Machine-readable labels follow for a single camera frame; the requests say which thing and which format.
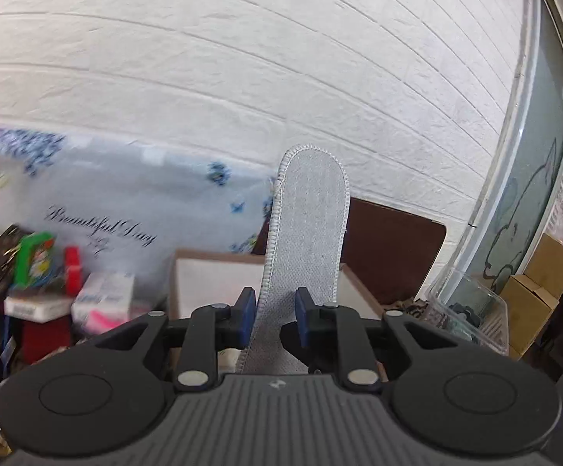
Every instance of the cardboard box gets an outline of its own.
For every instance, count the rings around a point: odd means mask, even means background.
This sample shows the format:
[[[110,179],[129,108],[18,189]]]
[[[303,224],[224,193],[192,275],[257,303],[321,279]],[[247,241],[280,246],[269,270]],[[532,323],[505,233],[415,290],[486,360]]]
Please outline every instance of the cardboard box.
[[[36,294],[35,296],[8,296],[3,301],[3,314],[16,319],[44,324],[70,315],[74,298],[63,294]]]
[[[508,306],[510,357],[520,358],[534,342],[563,293],[563,246],[543,234],[522,275],[501,291]]]
[[[509,352],[508,356],[509,356],[510,359],[512,359],[513,361],[518,361],[518,360],[522,357],[521,354],[519,354],[516,350],[514,350],[514,349],[512,348],[512,345],[510,345],[510,352]]]
[[[544,233],[523,273],[559,299],[563,294],[563,245]]]
[[[170,278],[170,319],[190,317],[193,310],[212,303],[233,305],[245,287],[260,295],[264,256],[178,250]],[[378,319],[383,307],[351,269],[340,265],[337,302],[354,308],[365,319]],[[233,372],[239,350],[228,348],[218,354],[220,372]],[[172,362],[177,362],[177,353]]]

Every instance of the silver screw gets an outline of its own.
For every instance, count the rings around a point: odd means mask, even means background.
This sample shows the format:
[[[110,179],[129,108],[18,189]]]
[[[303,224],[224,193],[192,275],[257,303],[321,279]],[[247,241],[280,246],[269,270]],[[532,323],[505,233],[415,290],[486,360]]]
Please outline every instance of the silver screw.
[[[378,373],[372,370],[352,370],[348,380],[357,385],[372,385],[378,381]]]
[[[182,385],[198,387],[208,382],[208,375],[204,372],[200,372],[199,370],[189,370],[187,372],[180,373],[178,375],[178,381]]]

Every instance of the green toy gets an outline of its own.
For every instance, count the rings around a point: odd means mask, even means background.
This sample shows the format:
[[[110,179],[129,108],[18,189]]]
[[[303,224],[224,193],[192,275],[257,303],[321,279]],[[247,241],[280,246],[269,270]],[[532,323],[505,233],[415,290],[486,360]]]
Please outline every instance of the green toy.
[[[51,279],[54,245],[55,237],[47,231],[32,233],[21,239],[14,269],[16,287],[37,287]]]

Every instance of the brown box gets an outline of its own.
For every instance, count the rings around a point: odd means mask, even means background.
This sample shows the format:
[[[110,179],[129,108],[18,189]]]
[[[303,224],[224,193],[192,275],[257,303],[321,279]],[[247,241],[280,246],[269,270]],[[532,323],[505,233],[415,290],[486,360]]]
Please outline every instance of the brown box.
[[[559,299],[563,294],[563,245],[543,234],[523,273]]]
[[[510,345],[510,352],[509,352],[508,356],[513,361],[518,361],[522,357],[521,354],[519,354],[516,350],[514,350],[512,348],[512,345]]]
[[[563,246],[543,234],[523,275],[512,275],[501,297],[508,306],[510,357],[520,358],[551,317],[563,293]]]

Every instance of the plastic container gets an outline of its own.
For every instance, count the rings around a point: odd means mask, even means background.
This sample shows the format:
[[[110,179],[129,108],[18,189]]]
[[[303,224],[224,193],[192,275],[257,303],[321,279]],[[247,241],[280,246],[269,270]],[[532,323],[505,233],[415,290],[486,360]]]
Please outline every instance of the plastic container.
[[[428,289],[423,320],[508,355],[506,302],[473,277],[446,266]]]

